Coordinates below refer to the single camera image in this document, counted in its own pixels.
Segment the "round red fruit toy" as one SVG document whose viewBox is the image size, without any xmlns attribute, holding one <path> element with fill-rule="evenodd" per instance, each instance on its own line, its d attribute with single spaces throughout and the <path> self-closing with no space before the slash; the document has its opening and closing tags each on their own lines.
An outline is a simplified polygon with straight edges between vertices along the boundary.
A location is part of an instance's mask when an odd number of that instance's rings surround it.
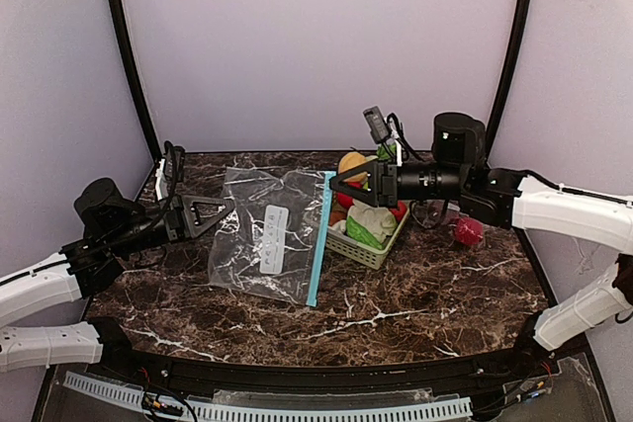
<svg viewBox="0 0 633 422">
<path fill-rule="evenodd" d="M 353 206 L 353 198 L 342 193 L 336 193 L 337 202 L 346 210 Z"/>
</svg>

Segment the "clear zip bag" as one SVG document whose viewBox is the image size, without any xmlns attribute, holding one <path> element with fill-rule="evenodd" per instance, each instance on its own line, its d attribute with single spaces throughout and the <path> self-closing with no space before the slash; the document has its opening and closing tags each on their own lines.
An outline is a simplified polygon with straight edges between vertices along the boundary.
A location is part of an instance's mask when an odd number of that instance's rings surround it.
<svg viewBox="0 0 633 422">
<path fill-rule="evenodd" d="M 462 246 L 472 248 L 484 241 L 484 225 L 462 215 L 459 207 L 448 200 L 412 202 L 410 216 L 423 230 L 445 230 Z"/>
<path fill-rule="evenodd" d="M 332 204 L 332 171 L 228 168 L 234 210 L 209 253 L 210 285 L 315 307 Z"/>
</svg>

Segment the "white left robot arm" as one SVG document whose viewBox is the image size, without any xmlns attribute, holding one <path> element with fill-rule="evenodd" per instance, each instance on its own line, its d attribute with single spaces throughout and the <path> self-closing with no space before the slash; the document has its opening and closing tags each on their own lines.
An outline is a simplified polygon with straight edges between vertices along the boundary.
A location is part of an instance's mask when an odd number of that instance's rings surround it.
<svg viewBox="0 0 633 422">
<path fill-rule="evenodd" d="M 91 183 L 74 203 L 82 239 L 1 281 L 1 370 L 99 364 L 126 352 L 131 342 L 111 317 L 76 324 L 19 327 L 17 321 L 49 307 L 106 290 L 141 251 L 194 240 L 234 209 L 231 200 L 179 195 L 170 190 L 157 206 L 126 199 L 110 178 Z"/>
</svg>

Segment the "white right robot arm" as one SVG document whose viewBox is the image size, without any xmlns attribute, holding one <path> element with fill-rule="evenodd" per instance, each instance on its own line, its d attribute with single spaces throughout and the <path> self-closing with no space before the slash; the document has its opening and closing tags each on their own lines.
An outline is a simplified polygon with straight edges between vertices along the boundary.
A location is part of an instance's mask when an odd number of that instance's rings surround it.
<svg viewBox="0 0 633 422">
<path fill-rule="evenodd" d="M 374 208 L 400 201 L 455 201 L 489 226 L 541 230 L 605 245 L 616 262 L 563 302 L 529 317 L 515 346 L 547 353 L 632 308 L 632 200 L 555 184 L 529 170 L 491 168 L 485 125 L 462 113 L 433 120 L 432 162 L 374 159 L 329 181 L 336 193 Z"/>
</svg>

